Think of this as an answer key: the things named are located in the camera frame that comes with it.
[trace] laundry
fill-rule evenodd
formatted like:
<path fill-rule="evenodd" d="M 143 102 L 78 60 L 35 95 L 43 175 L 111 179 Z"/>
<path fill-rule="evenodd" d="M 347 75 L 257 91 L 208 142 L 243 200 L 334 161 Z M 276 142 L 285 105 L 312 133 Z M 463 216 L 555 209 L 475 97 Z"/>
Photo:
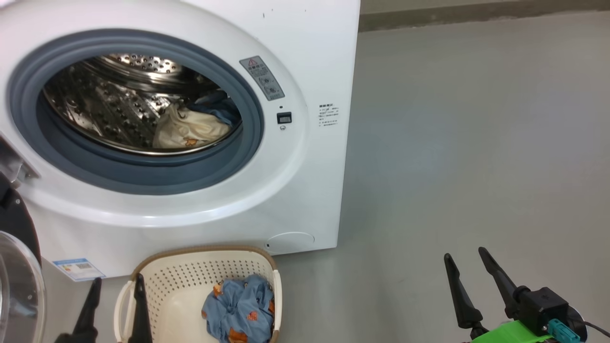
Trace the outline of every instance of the laundry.
<path fill-rule="evenodd" d="M 267 343 L 275 304 L 269 283 L 259 275 L 214 285 L 201 315 L 207 332 L 221 343 Z"/>
<path fill-rule="evenodd" d="M 223 123 L 234 127 L 240 123 L 241 117 L 237 106 L 222 90 L 214 91 L 187 105 L 188 109 L 215 115 Z"/>
<path fill-rule="evenodd" d="M 190 110 L 174 103 L 159 118 L 152 139 L 153 148 L 197 148 L 214 142 L 231 130 L 216 115 Z"/>

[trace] beige plastic basket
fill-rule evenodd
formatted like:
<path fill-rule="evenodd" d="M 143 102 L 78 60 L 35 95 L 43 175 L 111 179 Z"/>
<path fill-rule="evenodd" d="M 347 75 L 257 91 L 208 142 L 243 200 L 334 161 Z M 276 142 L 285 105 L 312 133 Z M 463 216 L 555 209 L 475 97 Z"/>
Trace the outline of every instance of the beige plastic basket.
<path fill-rule="evenodd" d="M 198 247 L 168 251 L 144 260 L 123 286 L 114 312 L 117 342 L 127 342 L 134 324 L 135 278 L 144 276 L 146 301 L 155 343 L 217 343 L 206 331 L 201 308 L 214 284 L 258 274 L 271 284 L 275 318 L 271 343 L 282 323 L 282 282 L 271 256 L 253 247 Z M 125 302 L 127 309 L 123 314 Z"/>

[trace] dark blue cloth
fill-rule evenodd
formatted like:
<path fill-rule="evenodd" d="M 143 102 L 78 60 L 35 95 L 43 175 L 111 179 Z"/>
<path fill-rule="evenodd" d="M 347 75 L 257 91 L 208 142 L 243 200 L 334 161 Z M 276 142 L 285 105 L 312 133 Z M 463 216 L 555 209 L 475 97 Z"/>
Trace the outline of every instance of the dark blue cloth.
<path fill-rule="evenodd" d="M 238 125 L 242 119 L 233 100 L 229 99 L 227 93 L 221 90 L 197 99 L 194 103 L 188 104 L 187 108 L 214 115 L 231 127 Z"/>
<path fill-rule="evenodd" d="M 273 330 L 273 291 L 259 275 L 225 280 L 210 293 L 201 314 L 207 332 L 222 343 L 267 343 Z"/>

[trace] cream-colored cloth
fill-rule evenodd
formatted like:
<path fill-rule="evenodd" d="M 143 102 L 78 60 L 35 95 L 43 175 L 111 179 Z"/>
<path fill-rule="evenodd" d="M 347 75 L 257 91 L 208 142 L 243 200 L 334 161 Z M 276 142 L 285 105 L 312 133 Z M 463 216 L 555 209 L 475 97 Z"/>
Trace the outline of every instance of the cream-colored cloth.
<path fill-rule="evenodd" d="M 196 148 L 224 136 L 231 127 L 216 116 L 172 104 L 159 118 L 153 148 Z"/>

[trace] basket handle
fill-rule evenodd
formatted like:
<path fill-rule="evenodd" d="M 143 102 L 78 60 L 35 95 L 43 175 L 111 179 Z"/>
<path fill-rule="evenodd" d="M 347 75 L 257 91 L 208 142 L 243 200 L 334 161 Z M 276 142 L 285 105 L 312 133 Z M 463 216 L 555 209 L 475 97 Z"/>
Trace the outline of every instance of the basket handle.
<path fill-rule="evenodd" d="M 115 338 L 119 343 L 127 343 L 127 340 L 131 336 L 131 330 L 134 326 L 134 289 L 135 283 L 133 281 L 127 281 L 127 283 L 121 289 L 121 292 L 119 293 L 117 298 L 117 302 L 115 303 L 113 325 Z M 125 317 L 125 326 L 123 327 L 123 330 L 121 330 L 121 318 L 123 318 L 123 307 L 127 295 L 129 295 L 129 303 L 127 304 L 127 315 Z"/>
<path fill-rule="evenodd" d="M 279 331 L 282 326 L 282 278 L 279 276 L 279 271 L 273 271 L 273 296 L 275 297 L 275 320 L 273 322 L 273 331 Z"/>

